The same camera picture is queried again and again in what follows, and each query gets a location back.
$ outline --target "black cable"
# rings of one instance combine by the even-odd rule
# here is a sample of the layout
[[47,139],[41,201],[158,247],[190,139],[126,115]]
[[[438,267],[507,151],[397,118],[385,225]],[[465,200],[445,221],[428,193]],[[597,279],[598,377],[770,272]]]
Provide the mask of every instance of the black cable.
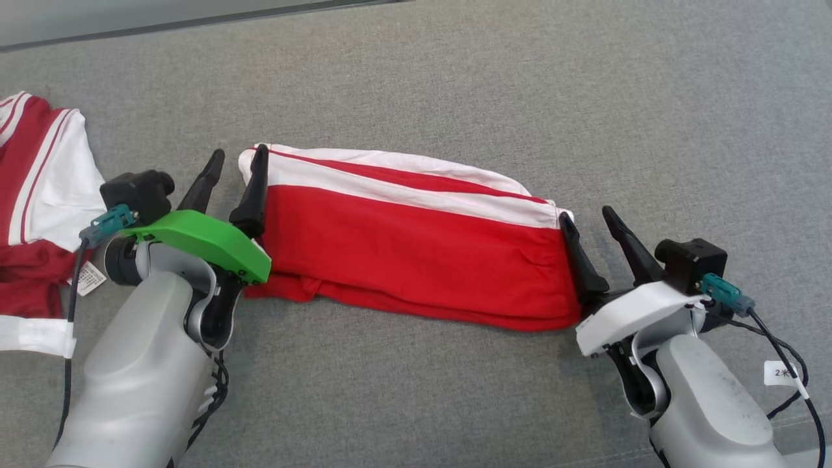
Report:
[[194,425],[196,430],[193,434],[191,434],[191,438],[188,439],[188,446],[186,448],[190,449],[194,442],[196,441],[196,437],[205,429],[206,424],[208,423],[208,418],[211,417],[217,410],[220,409],[220,406],[225,402],[225,398],[228,396],[228,369],[225,367],[225,350],[220,351],[216,358],[214,358],[214,363],[217,365],[216,372],[212,373],[211,376],[216,379],[216,391],[214,392],[214,401],[208,405],[208,409],[206,412],[196,418],[194,421]]
[[[75,266],[72,270],[72,283],[69,286],[69,310],[67,311],[67,323],[75,323],[75,304],[78,302],[78,281],[81,276],[81,265],[84,263],[84,252],[87,251],[87,246],[89,245],[89,239],[81,239],[81,246],[78,247],[78,253],[75,255]],[[67,417],[69,416],[69,401],[71,397],[72,358],[68,357],[63,362],[63,409],[61,411],[61,424],[57,427],[55,445],[52,446],[53,450],[55,450],[57,443],[61,441],[61,436],[63,436],[63,427],[67,423]]]
[[[757,335],[765,336],[765,333],[763,333],[763,331],[761,329],[755,328],[751,325],[748,325],[747,323],[743,323],[741,321],[736,321],[736,320],[731,320],[730,318],[723,317],[723,316],[720,316],[718,314],[711,313],[711,312],[708,312],[708,316],[710,316],[712,318],[715,318],[716,320],[721,321],[722,323],[725,323],[727,325],[738,326],[739,328],[744,328],[748,331],[753,331]],[[774,339],[777,340],[777,344],[779,344],[780,346],[783,346],[786,350],[788,350],[791,353],[791,355],[795,357],[795,360],[798,361],[798,363],[800,363],[800,370],[803,372],[803,374],[802,374],[803,378],[801,379],[803,381],[803,386],[804,387],[809,386],[809,367],[806,365],[806,361],[803,360],[803,357],[800,356],[800,354],[795,350],[795,348],[793,348],[789,343],[786,343],[785,341],[782,341],[780,338],[778,338],[776,336],[774,336]],[[794,403],[795,401],[797,401],[799,399],[800,399],[800,392],[796,391],[794,393],[794,395],[789,397],[788,400],[784,401],[780,406],[777,406],[774,410],[769,411],[769,414],[767,414],[765,416],[769,419],[774,419],[775,416],[780,414],[786,408],[791,406],[792,403]]]
[[[783,361],[783,365],[786,369],[789,370],[792,376],[796,376],[797,373],[795,372],[795,368],[785,356],[780,343],[778,343],[774,336],[771,335],[768,327],[765,326],[765,323],[763,323],[760,316],[758,316],[754,311],[753,307],[748,308],[748,315],[754,320],[754,322],[756,322],[760,330],[765,333],[765,337],[769,339],[769,342],[775,348],[775,351],[777,351],[777,356],[779,356],[780,360]],[[809,413],[812,415],[812,421],[815,422],[815,429],[818,431],[818,442],[820,443],[820,450],[818,451],[818,468],[824,468],[824,463],[826,462],[826,436],[824,435],[824,426],[823,423],[820,422],[820,416],[818,415],[818,411],[815,409],[815,403],[808,397],[804,398],[804,401],[806,403],[806,408],[809,409]]]

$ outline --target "folded shirt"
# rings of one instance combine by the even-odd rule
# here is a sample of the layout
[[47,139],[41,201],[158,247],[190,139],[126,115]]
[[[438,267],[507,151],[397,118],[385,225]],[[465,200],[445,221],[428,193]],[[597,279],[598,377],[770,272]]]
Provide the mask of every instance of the folded shirt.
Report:
[[77,109],[27,92],[0,100],[0,351],[67,352],[58,287],[78,232],[106,210],[103,182]]
[[[566,210],[554,202],[496,172],[431,157],[269,147],[260,241],[272,272],[248,296],[320,295],[518,331],[577,323],[557,220]],[[246,183],[254,153],[240,154]]]

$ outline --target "cable label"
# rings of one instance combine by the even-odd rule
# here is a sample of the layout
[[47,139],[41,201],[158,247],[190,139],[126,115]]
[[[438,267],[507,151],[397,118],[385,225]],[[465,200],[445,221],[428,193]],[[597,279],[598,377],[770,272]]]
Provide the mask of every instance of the cable label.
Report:
[[[78,295],[81,297],[86,296],[104,281],[106,281],[106,276],[89,261],[85,261],[84,266],[81,267],[81,274],[78,276]],[[71,285],[72,279],[70,278],[67,282]]]
[[[797,366],[795,366],[794,363],[790,364],[791,367],[797,371]],[[783,361],[766,361],[763,366],[763,376],[763,383],[767,386],[797,387],[795,384],[795,378],[798,376],[792,376]]]

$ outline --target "teal connector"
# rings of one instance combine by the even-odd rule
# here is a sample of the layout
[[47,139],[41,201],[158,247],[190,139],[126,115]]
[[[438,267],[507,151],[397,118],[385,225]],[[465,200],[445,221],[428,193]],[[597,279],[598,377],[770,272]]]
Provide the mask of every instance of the teal connector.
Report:
[[702,277],[699,291],[727,305],[741,317],[748,317],[748,309],[755,305],[754,300],[744,296],[740,288],[713,273],[707,273]]
[[115,205],[103,215],[92,220],[90,226],[85,227],[78,234],[78,237],[89,239],[87,248],[94,249],[100,246],[109,236],[125,227],[132,226],[137,219],[139,219],[139,213],[131,211],[124,203]]

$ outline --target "gray couch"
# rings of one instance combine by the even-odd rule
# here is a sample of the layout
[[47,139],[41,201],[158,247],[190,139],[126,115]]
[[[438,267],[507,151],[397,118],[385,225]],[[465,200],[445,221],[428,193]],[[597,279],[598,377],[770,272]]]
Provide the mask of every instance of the gray couch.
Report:
[[[648,246],[702,236],[803,353],[832,427],[830,51],[821,0],[425,0],[7,52],[0,96],[80,108],[104,177],[155,167],[181,189],[215,147],[258,141],[501,172],[576,213],[614,286],[631,278],[602,205]],[[242,190],[231,157],[209,214]],[[74,395],[129,293],[80,300]],[[765,340],[706,340],[762,407],[790,394],[762,385]],[[250,300],[228,361],[228,401],[183,466],[659,466],[611,362],[581,357],[572,330]],[[62,362],[0,353],[0,372],[0,466],[41,466]],[[774,426],[785,452],[817,443],[801,405]]]

